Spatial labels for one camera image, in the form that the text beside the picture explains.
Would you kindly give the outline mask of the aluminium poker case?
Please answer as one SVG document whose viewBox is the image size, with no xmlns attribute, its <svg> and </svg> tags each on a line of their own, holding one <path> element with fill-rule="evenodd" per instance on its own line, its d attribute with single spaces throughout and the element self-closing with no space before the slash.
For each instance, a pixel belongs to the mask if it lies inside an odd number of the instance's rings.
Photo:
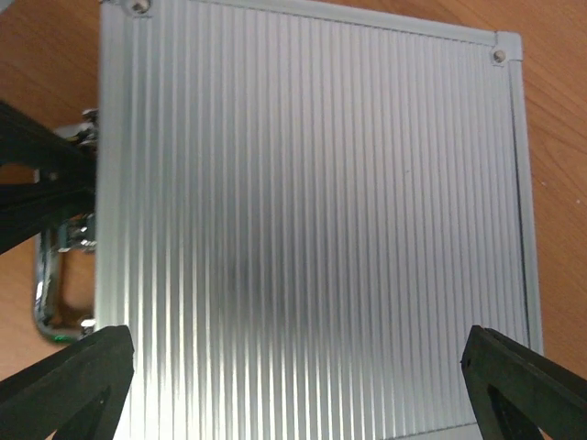
<svg viewBox="0 0 587 440">
<path fill-rule="evenodd" d="M 94 314 L 119 439 L 477 439 L 543 347 L 519 34 L 312 1 L 100 5 Z"/>
</svg>

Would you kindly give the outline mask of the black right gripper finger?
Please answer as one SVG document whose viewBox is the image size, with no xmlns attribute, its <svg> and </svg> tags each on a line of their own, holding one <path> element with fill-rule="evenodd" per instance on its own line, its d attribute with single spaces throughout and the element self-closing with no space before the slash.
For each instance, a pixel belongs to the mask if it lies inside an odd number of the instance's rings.
<svg viewBox="0 0 587 440">
<path fill-rule="evenodd" d="M 1 252 L 66 220 L 91 213 L 95 193 L 70 183 L 1 185 Z"/>
<path fill-rule="evenodd" d="M 584 439 L 586 380 L 492 328 L 471 328 L 461 358 L 484 439 Z"/>
<path fill-rule="evenodd" d="M 1 381 L 3 439 L 112 439 L 134 375 L 125 325 L 105 327 Z"/>
<path fill-rule="evenodd" d="M 94 188 L 96 158 L 41 123 L 1 102 L 1 163 L 55 172 L 68 181 Z"/>
</svg>

